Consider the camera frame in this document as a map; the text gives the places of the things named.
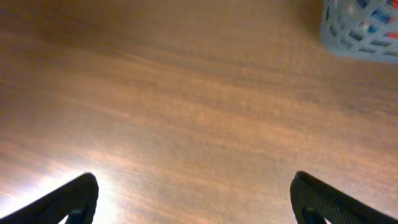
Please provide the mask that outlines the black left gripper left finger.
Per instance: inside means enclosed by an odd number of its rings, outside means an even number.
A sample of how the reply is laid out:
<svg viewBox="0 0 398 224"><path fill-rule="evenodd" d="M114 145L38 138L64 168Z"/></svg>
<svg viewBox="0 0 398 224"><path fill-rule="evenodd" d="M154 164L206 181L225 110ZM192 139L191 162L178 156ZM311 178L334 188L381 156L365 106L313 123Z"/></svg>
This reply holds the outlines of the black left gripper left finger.
<svg viewBox="0 0 398 224"><path fill-rule="evenodd" d="M92 224L99 187L96 177L84 173L40 199L1 218L1 224Z"/></svg>

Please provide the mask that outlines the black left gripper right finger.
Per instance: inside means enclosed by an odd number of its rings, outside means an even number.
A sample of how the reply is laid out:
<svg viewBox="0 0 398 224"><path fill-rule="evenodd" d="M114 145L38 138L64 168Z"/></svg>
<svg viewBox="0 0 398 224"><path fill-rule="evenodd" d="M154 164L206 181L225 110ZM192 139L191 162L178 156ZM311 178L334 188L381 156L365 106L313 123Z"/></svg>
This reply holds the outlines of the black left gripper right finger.
<svg viewBox="0 0 398 224"><path fill-rule="evenodd" d="M397 224L395 218L304 171L298 171L290 185L290 200L298 224Z"/></svg>

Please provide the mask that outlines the blue Kleenex tissue pack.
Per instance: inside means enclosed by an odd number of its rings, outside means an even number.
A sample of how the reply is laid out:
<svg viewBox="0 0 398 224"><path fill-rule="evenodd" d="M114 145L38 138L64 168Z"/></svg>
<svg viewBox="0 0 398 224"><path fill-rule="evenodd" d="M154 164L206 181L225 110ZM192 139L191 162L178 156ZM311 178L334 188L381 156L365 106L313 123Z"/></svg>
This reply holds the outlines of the blue Kleenex tissue pack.
<svg viewBox="0 0 398 224"><path fill-rule="evenodd" d="M390 27L396 23L388 24L388 19L393 15L392 9L386 4L386 0L356 0L359 6L359 28L368 34L374 34L387 26L387 32Z"/></svg>

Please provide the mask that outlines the orange spaghetti packet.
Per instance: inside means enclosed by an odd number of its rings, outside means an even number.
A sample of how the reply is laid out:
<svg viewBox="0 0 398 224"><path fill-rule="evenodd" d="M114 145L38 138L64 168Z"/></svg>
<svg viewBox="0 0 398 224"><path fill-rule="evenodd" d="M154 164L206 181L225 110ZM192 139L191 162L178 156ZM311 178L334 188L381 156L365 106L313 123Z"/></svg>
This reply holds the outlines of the orange spaghetti packet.
<svg viewBox="0 0 398 224"><path fill-rule="evenodd" d="M386 4L394 12L392 16L388 19L388 24L396 23L394 27L390 27L386 34L386 37L397 39L397 0L386 0Z"/></svg>

